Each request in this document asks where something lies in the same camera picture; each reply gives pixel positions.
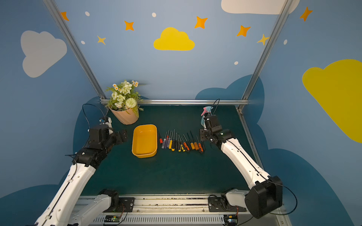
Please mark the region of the yellow plastic storage box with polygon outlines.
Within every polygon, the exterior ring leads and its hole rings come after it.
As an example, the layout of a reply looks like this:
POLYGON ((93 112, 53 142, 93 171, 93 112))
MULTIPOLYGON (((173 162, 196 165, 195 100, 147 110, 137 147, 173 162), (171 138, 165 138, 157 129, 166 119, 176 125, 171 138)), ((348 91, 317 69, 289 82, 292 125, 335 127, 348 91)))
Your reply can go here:
POLYGON ((156 155, 157 149, 157 127, 153 124, 137 126, 133 131, 132 154, 149 158, 156 155))

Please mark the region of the black yellow handle screwdriver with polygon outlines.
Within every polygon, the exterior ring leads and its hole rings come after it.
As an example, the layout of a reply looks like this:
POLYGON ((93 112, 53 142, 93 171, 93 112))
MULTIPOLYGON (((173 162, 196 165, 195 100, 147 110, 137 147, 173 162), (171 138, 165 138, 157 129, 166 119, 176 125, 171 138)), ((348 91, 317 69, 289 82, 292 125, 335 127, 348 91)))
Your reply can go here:
POLYGON ((184 145, 183 145, 183 142, 182 142, 182 140, 181 140, 180 135, 178 135, 178 138, 179 138, 179 141, 180 141, 181 150, 182 150, 182 152, 185 152, 186 150, 185 150, 185 148, 184 148, 184 145))

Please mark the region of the black ribbed handle screwdriver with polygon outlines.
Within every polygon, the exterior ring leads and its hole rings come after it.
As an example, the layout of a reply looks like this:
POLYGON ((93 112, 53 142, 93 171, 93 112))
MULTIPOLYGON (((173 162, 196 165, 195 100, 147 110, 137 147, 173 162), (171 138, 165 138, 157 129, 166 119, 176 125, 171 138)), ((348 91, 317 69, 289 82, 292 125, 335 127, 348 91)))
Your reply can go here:
POLYGON ((175 130, 173 131, 173 138, 172 138, 172 144, 171 144, 171 150, 175 151, 175 130))

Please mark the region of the clear handle tester screwdriver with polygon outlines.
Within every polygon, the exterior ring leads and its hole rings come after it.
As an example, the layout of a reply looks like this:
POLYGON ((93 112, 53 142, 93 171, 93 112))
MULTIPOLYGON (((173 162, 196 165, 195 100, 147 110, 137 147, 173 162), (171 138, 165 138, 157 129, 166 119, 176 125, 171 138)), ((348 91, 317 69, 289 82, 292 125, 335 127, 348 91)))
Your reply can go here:
POLYGON ((168 133, 169 133, 169 132, 166 133, 165 138, 164 138, 164 140, 163 140, 163 143, 162 143, 162 146, 161 146, 162 149, 164 149, 165 146, 166 146, 167 139, 168 139, 168 133))

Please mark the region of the small red handle screwdriver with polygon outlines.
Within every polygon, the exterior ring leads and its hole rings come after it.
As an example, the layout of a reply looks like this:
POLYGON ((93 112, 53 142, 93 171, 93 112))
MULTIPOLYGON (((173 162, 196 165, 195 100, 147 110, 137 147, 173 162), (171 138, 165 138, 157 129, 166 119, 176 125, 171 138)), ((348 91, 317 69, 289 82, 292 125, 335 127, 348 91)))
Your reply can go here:
POLYGON ((157 134, 158 134, 159 143, 163 144, 163 139, 161 138, 161 135, 160 135, 159 131, 157 132, 157 134))

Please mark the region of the yellow grid handle screwdriver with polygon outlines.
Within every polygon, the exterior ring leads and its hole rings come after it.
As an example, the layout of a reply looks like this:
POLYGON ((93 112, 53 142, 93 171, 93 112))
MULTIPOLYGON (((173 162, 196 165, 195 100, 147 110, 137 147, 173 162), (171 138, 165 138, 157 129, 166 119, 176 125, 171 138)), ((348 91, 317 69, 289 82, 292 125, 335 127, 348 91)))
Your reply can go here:
POLYGON ((190 143, 191 149, 192 149, 192 150, 195 150, 195 146, 194 146, 192 140, 190 139, 190 136, 189 136, 188 133, 187 133, 187 136, 188 136, 188 139, 189 139, 189 143, 190 143))

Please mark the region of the orange black handle screwdriver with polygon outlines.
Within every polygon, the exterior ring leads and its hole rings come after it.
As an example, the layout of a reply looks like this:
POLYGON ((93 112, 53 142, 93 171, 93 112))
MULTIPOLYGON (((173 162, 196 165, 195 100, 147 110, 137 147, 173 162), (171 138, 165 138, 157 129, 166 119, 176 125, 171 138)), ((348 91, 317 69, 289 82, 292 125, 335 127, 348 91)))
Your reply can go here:
POLYGON ((190 148, 189 148, 189 145, 188 145, 188 141, 186 139, 186 136, 183 134, 183 145, 185 146, 186 148, 186 151, 189 152, 190 151, 190 148))

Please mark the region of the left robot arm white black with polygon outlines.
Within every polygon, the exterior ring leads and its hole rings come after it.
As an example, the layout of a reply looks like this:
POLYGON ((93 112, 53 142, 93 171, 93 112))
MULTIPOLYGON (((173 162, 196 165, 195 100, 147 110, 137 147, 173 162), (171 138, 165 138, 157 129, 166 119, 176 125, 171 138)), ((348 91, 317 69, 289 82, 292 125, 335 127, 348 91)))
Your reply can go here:
POLYGON ((96 198, 73 214, 73 209, 86 184, 108 156, 112 148, 128 141, 126 130, 114 131, 109 117, 89 129, 89 143, 72 155, 72 165, 53 200, 36 220, 36 226, 88 226, 104 211, 121 208, 116 190, 103 189, 96 198))

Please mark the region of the small yellow handle screwdriver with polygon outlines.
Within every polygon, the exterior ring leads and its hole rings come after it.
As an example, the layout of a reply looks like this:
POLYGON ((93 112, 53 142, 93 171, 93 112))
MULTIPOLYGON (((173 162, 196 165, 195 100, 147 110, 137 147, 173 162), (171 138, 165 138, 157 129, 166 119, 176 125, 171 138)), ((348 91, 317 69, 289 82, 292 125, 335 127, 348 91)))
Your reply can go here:
POLYGON ((174 131, 171 132, 171 135, 170 135, 170 142, 169 142, 169 149, 172 148, 172 143, 173 143, 173 135, 174 135, 174 131))

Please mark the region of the large black handle screwdriver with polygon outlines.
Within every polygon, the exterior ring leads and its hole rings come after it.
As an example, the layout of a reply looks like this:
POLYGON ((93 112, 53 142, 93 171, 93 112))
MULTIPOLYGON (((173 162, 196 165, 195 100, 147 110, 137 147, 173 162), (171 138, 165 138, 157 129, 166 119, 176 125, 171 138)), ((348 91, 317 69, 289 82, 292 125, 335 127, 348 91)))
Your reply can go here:
POLYGON ((176 145, 177 145, 177 150, 178 150, 178 152, 181 152, 182 150, 181 150, 181 142, 180 142, 180 140, 179 140, 179 136, 178 136, 178 134, 176 133, 176 145))

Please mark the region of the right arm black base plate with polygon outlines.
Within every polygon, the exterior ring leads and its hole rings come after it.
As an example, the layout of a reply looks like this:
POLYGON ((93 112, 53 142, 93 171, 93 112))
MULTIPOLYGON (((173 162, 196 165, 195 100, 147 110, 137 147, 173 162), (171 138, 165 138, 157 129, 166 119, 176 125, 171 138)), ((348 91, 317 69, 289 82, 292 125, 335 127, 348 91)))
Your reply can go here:
POLYGON ((243 207, 231 206, 225 196, 210 195, 208 197, 209 212, 246 212, 243 207))

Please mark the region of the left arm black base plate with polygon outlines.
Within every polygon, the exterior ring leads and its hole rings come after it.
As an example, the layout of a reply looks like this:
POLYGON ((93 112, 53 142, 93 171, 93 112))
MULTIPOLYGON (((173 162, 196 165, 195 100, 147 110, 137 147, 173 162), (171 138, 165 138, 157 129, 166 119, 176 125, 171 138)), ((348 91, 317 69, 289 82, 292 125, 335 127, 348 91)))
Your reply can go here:
POLYGON ((112 198, 110 207, 104 212, 132 212, 134 201, 134 197, 112 198))

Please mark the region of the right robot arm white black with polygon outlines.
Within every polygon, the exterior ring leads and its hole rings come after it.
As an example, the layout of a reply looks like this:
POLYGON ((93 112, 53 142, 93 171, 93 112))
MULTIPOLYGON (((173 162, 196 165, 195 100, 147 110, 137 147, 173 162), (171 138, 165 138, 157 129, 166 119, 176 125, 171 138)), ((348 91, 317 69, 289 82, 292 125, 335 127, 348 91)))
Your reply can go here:
POLYGON ((237 190, 226 193, 232 206, 249 210, 257 219, 282 206, 283 184, 279 177, 271 177, 244 150, 239 140, 229 129, 223 129, 216 115, 202 116, 203 128, 200 130, 202 141, 215 144, 236 166, 246 181, 250 191, 243 195, 237 190))

